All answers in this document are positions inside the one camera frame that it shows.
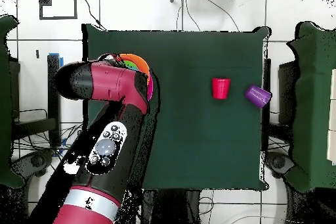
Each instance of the cable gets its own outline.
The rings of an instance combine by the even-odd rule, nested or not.
[[[277,144],[277,145],[288,145],[288,146],[289,146],[288,143],[270,143],[270,144],[268,144],[268,145],[269,145],[269,146],[272,146],[272,145],[274,145],[274,144]]]
[[[298,221],[292,221],[292,220],[288,220],[288,219],[282,219],[279,217],[270,217],[270,216],[262,216],[262,215],[248,215],[248,216],[244,216],[242,218],[239,218],[237,220],[235,220],[234,222],[232,222],[231,224],[235,224],[237,221],[248,218],[248,217],[258,217],[258,218],[270,218],[270,219],[280,219],[282,221],[287,221],[287,222],[292,222],[292,223],[303,223],[303,222],[298,222]]]
[[[190,13],[189,13],[189,10],[188,10],[188,3],[187,3],[187,1],[186,1],[186,11],[188,12],[189,17],[192,19],[192,21],[194,21],[195,25],[197,26],[198,30],[200,31],[200,27],[198,27],[197,23],[195,22],[195,20],[192,18],[192,16],[191,16]]]
[[[65,138],[63,141],[65,141],[65,143],[68,142],[68,139],[76,132],[76,130],[78,130],[83,124],[77,126],[76,128],[74,128],[73,130],[70,131],[69,135],[67,138]]]
[[[22,110],[22,111],[19,111],[19,113],[21,112],[29,112],[29,111],[39,111],[39,110],[43,110],[45,112],[45,117],[46,119],[48,118],[48,114],[47,114],[47,111],[45,109],[42,109],[42,108],[38,108],[38,109],[29,109],[29,110]]]
[[[274,140],[272,140],[270,137],[268,138],[268,139],[270,139],[272,142],[274,142],[275,144],[277,144],[280,148],[283,148],[284,146],[281,146],[279,143],[277,143],[276,141],[274,141]]]
[[[179,14],[180,14],[180,10],[181,10],[182,6],[180,6],[180,8],[178,9],[177,12],[177,18],[176,18],[176,30],[177,30],[177,22],[179,21]]]
[[[38,134],[35,134],[36,136],[38,136],[38,137],[41,137],[42,139],[46,139],[48,142],[49,142],[49,140],[45,137],[42,137],[42,136],[40,136],[40,135],[38,135]]]
[[[60,158],[60,153],[56,150],[55,154],[57,155],[58,159],[60,160],[60,162],[62,161],[62,159]]]
[[[214,4],[216,7],[220,8],[222,11],[224,11],[224,12],[231,18],[231,20],[233,21],[233,23],[234,23],[234,25],[236,26],[237,30],[240,32],[240,30],[239,30],[237,24],[234,22],[234,19],[231,17],[231,15],[230,15],[226,10],[222,9],[220,6],[216,5],[216,4],[215,4],[214,2],[212,2],[212,1],[210,1],[210,0],[208,0],[208,1],[209,1],[210,3],[212,3],[212,4]]]
[[[90,13],[90,15],[93,17],[94,20],[96,20],[96,23],[97,23],[100,27],[102,27],[105,31],[107,31],[107,29],[106,29],[106,28],[99,22],[99,20],[96,19],[96,18],[93,16],[93,14],[91,13],[91,8],[90,8],[90,4],[89,4],[89,2],[88,2],[87,0],[84,0],[84,1],[86,2],[87,6],[88,6],[88,8],[89,8],[89,13]]]
[[[45,140],[47,140],[47,142],[50,144],[50,141],[48,140],[46,134],[43,132],[43,135],[45,136]]]
[[[34,150],[33,148],[21,148],[21,150]],[[42,148],[40,150],[54,150],[53,148]],[[68,150],[68,148],[60,148],[59,150]]]
[[[287,152],[287,150],[285,150],[284,148],[285,147],[287,147],[287,146],[289,146],[289,145],[284,145],[284,146],[276,146],[276,147],[274,147],[274,148],[268,148],[267,150],[275,150],[276,148],[282,148],[284,151],[286,151]]]
[[[206,212],[204,212],[204,213],[200,213],[199,215],[205,215],[206,213],[209,213],[209,212],[211,212],[211,211],[212,211],[212,209],[213,209],[213,207],[215,206],[215,203],[213,202],[213,199],[212,199],[212,198],[210,198],[210,197],[206,197],[206,196],[204,196],[204,197],[201,197],[201,198],[199,199],[199,201],[201,201],[201,199],[203,199],[203,198],[208,198],[208,199],[210,199],[210,201],[211,201],[211,208],[210,208],[210,210],[209,210],[209,211],[206,211]]]

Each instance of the black wire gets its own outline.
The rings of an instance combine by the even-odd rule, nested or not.
[[[107,31],[107,29],[106,29],[106,28],[99,22],[99,20],[96,19],[96,18],[93,16],[93,14],[91,13],[91,8],[90,8],[90,4],[89,4],[89,2],[88,2],[87,0],[84,0],[84,1],[86,2],[87,6],[88,6],[88,8],[89,8],[89,13],[90,13],[90,15],[93,17],[93,19],[96,20],[96,23],[97,23],[100,27],[102,27],[105,31]]]
[[[195,25],[197,26],[198,30],[200,31],[200,30],[201,30],[200,27],[198,27],[197,23],[195,22],[195,20],[192,18],[192,16],[191,16],[190,13],[189,13],[189,10],[188,10],[188,3],[187,3],[187,1],[186,1],[186,11],[188,12],[189,17],[192,19],[192,21],[194,21]]]
[[[72,131],[70,131],[69,135],[67,138],[64,139],[65,143],[68,142],[68,139],[76,132],[77,129],[79,129],[83,124],[77,126],[75,129],[73,129]]]
[[[29,111],[39,111],[39,110],[43,110],[45,112],[45,117],[48,118],[48,114],[47,114],[47,111],[45,109],[42,109],[42,108],[38,108],[38,109],[29,109],[29,110],[21,110],[19,111],[19,113],[21,112],[29,112]]]
[[[179,14],[180,14],[180,10],[181,10],[182,6],[180,6],[180,8],[178,9],[177,12],[177,18],[176,18],[176,30],[177,30],[177,22],[179,21]]]
[[[42,137],[42,136],[40,136],[40,135],[38,135],[38,134],[35,134],[36,136],[38,136],[38,137],[41,137],[42,139],[46,139],[46,138],[44,138],[44,137]]]
[[[210,198],[210,197],[206,197],[206,196],[204,196],[204,197],[201,197],[201,198],[199,199],[199,201],[201,201],[203,198],[208,198],[208,199],[210,199],[210,201],[211,201],[211,208],[210,208],[210,210],[209,210],[209,211],[207,211],[207,212],[204,212],[204,213],[200,213],[199,215],[205,215],[206,213],[209,213],[209,212],[211,212],[211,211],[212,211],[212,209],[213,209],[213,207],[214,207],[214,205],[215,205],[215,203],[213,202],[212,198]]]
[[[47,140],[47,142],[50,144],[50,141],[48,140],[48,138],[47,138],[47,136],[46,136],[46,134],[44,132],[43,132],[43,135],[45,137],[45,140]]]
[[[272,146],[272,145],[274,145],[274,144],[277,144],[277,145],[288,145],[288,146],[289,146],[288,143],[270,143],[270,144],[268,144],[268,145],[269,145],[269,146]]]
[[[190,213],[191,213],[191,215],[192,215],[192,224],[196,224],[196,220],[195,220],[195,217],[194,217],[194,213],[192,212],[192,206],[190,205],[190,201],[189,201],[189,199],[188,199],[188,196],[186,196],[186,197],[187,197],[186,201],[187,201],[187,203],[188,203],[188,207],[189,207]]]
[[[31,140],[31,138],[30,138],[30,135],[28,135],[28,139],[29,139],[29,142],[30,142],[31,146],[32,146],[35,150],[40,150],[39,148],[43,148],[43,147],[36,148],[36,147],[33,145],[33,142],[32,142],[32,140]]]
[[[287,152],[287,153],[288,153],[288,151],[284,149],[284,148],[285,148],[285,147],[287,147],[287,146],[289,146],[289,145],[284,145],[284,146],[276,146],[276,147],[274,147],[274,148],[268,148],[267,150],[275,150],[276,148],[282,148],[282,149],[283,149],[285,152]]]
[[[18,148],[18,147],[13,147],[15,150],[34,150],[33,148]],[[58,148],[59,150],[69,150],[68,148]],[[41,148],[39,150],[54,150],[54,148]]]
[[[220,6],[216,5],[216,4],[215,4],[214,2],[212,2],[212,1],[210,1],[210,0],[208,0],[208,1],[209,1],[210,3],[212,3],[212,4],[214,4],[216,7],[220,8],[222,11],[224,11],[224,12],[231,18],[231,20],[233,21],[233,23],[234,23],[234,25],[236,26],[237,30],[240,32],[240,30],[239,30],[237,24],[234,22],[234,19],[231,17],[231,15],[230,15],[226,10],[222,9]]]
[[[272,142],[274,142],[275,144],[277,144],[278,146],[279,146],[279,148],[283,148],[284,146],[281,146],[279,143],[277,143],[276,141],[274,141],[274,140],[272,140],[270,137],[268,138],[268,139],[270,139]]]
[[[60,152],[56,152],[56,154],[57,154],[57,156],[58,156],[58,159],[59,159],[60,162],[61,162],[61,161],[62,161],[62,158],[64,158],[63,155],[61,155]]]

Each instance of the green table cover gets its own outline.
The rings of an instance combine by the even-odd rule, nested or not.
[[[293,159],[297,166],[286,179],[300,192],[336,187],[336,166],[327,160],[331,71],[336,68],[336,32],[312,22],[297,25],[289,43],[301,71],[295,85]]]
[[[159,80],[161,105],[144,189],[266,188],[259,179],[261,111],[244,95],[249,85],[262,85],[267,27],[251,33],[86,29],[89,60],[132,53]],[[212,97],[216,77],[231,79],[226,100]],[[89,102],[89,122],[103,104]]]

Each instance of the blue tape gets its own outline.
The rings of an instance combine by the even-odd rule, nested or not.
[[[61,146],[66,146],[66,138],[64,138],[64,139],[62,140],[62,142],[61,142]],[[60,154],[62,154],[62,153],[63,153],[63,149],[58,150],[58,152],[59,152]]]

